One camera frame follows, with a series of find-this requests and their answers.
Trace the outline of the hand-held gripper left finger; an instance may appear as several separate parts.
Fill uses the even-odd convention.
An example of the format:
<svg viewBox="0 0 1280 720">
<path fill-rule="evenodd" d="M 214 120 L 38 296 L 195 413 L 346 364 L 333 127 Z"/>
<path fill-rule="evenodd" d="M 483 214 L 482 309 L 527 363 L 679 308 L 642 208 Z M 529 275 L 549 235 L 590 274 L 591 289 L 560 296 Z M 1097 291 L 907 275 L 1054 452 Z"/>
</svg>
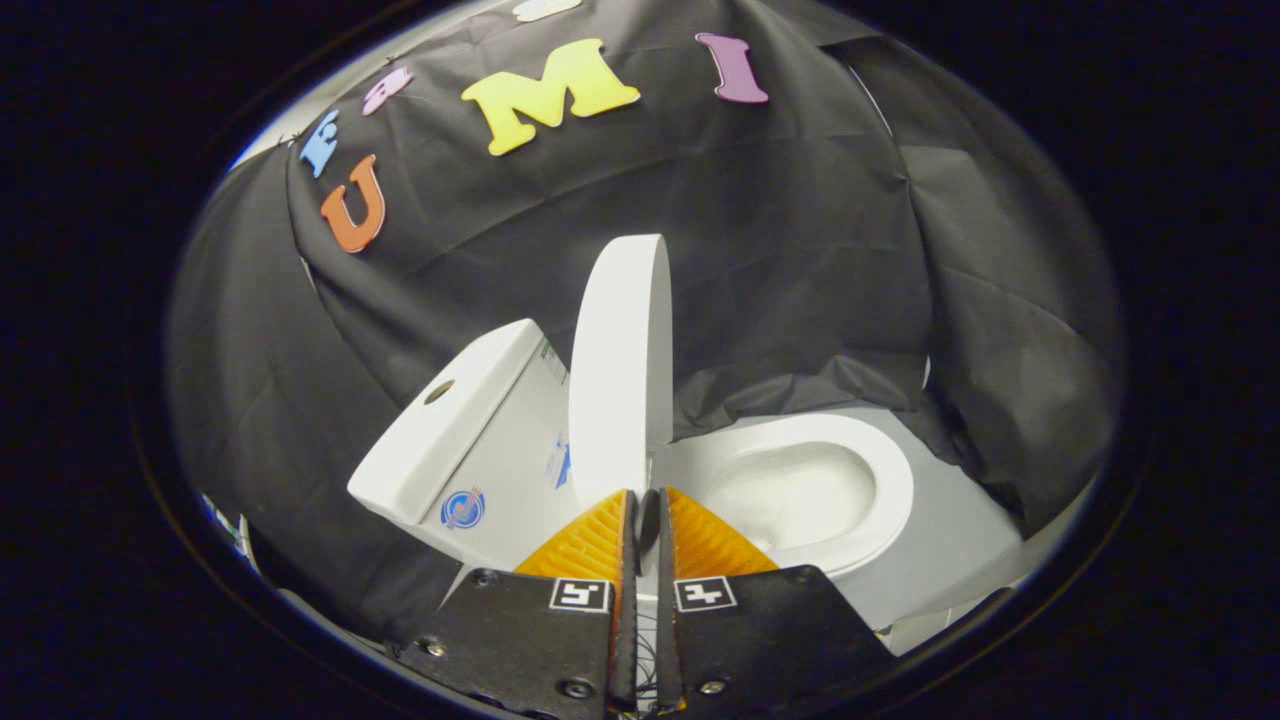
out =
<svg viewBox="0 0 1280 720">
<path fill-rule="evenodd" d="M 475 568 L 390 657 L 457 694 L 518 716 L 637 711 L 635 519 L 604 498 L 515 571 Z"/>
</svg>

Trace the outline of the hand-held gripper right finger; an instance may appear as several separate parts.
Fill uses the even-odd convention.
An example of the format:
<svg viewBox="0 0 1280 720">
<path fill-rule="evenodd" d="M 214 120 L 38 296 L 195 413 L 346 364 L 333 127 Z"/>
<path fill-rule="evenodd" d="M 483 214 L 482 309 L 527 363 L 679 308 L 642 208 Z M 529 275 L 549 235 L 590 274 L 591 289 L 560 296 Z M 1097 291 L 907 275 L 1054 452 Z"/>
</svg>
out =
<svg viewBox="0 0 1280 720">
<path fill-rule="evenodd" d="M 655 505 L 657 712 L 800 714 L 891 671 L 895 656 L 819 568 L 777 565 L 676 489 Z"/>
</svg>

